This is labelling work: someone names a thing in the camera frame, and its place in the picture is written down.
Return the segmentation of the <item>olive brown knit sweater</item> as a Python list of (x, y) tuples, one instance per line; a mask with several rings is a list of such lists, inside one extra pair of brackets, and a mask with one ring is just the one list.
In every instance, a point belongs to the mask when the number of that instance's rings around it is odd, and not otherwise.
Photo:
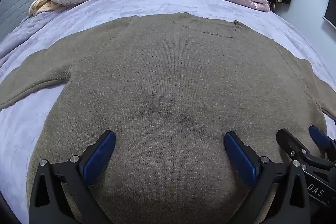
[(224, 151), (234, 131), (271, 160), (288, 129), (311, 152), (335, 91), (274, 40), (234, 21), (133, 16), (67, 36), (1, 83), (1, 108), (58, 83), (30, 161), (80, 154), (105, 130), (116, 149), (93, 194), (114, 223), (225, 223), (247, 195)]

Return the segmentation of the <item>lavender plush bed blanket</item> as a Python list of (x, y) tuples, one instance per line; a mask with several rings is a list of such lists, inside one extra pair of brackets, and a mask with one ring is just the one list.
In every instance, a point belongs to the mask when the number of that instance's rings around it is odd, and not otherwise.
[[(335, 77), (321, 56), (294, 26), (272, 12), (261, 12), (222, 0), (90, 0), (71, 9), (23, 18), (1, 40), (1, 77), (30, 54), (64, 36), (127, 16), (187, 12), (196, 16), (242, 22), (311, 62), (314, 73), (330, 86)], [(46, 116), (60, 94), (54, 88), (1, 111), (1, 192), (13, 213), (27, 223), (26, 178), (30, 157)]]

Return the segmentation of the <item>wall mounted monitor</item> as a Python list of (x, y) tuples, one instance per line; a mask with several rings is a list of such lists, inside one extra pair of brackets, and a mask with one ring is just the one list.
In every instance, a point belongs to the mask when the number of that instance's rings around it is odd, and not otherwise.
[(323, 19), (336, 29), (336, 0), (328, 0)]

